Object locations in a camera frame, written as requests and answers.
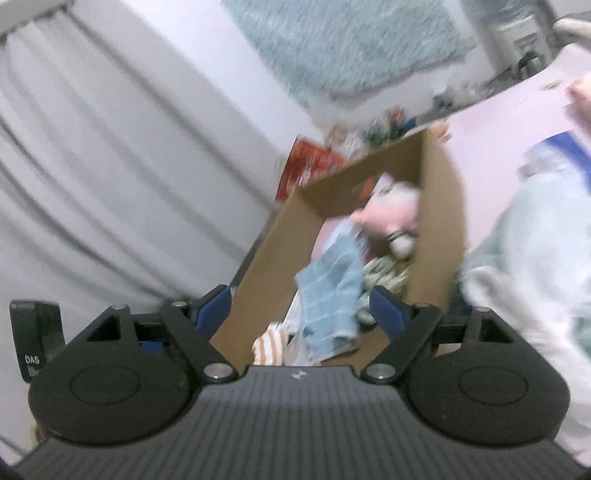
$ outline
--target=black device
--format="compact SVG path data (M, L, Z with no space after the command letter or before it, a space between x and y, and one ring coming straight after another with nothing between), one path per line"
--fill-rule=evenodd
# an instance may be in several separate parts
M30 383L65 345L57 303L39 300L10 302L12 338L22 379Z
M553 442L564 379L488 309L399 304L404 331L349 367L242 375L182 307L107 309L31 384L48 440L24 480L576 479ZM143 342L162 342L152 353ZM461 343L433 356L438 345Z

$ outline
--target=metal screw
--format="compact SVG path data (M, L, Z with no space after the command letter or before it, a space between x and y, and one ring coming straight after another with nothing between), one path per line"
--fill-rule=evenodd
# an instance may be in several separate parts
M234 369L228 364L209 364L203 369L203 373L213 380L223 380L231 377Z
M373 364L367 367L365 374L374 380L387 380L396 376L396 369L388 364Z

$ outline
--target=stuffed toy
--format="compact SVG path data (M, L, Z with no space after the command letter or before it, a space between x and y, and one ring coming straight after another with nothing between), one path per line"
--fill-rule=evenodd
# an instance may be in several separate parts
M350 220L366 233L387 238L398 260L410 257L417 233L419 189L396 182L386 192L374 194L365 208L351 214Z

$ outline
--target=cardboard box side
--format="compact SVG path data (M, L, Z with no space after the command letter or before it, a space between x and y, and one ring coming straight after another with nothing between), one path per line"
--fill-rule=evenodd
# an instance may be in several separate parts
M419 183L423 133L417 133L370 153L362 160L299 190L325 218L348 215L362 208L360 198L367 179L388 172L396 181Z
M419 237L405 300L428 302L445 311L465 251L463 189L444 149L428 132L422 151Z
M269 323L282 322L296 294L295 275L310 263L324 218L298 194L286 201L232 298L232 311L212 345L242 372L252 344Z

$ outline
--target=white pom-pom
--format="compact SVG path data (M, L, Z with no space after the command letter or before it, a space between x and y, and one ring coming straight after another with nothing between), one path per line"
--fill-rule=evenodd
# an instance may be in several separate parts
M413 254L414 238L410 235L401 235L390 242L390 250L399 260L406 260Z

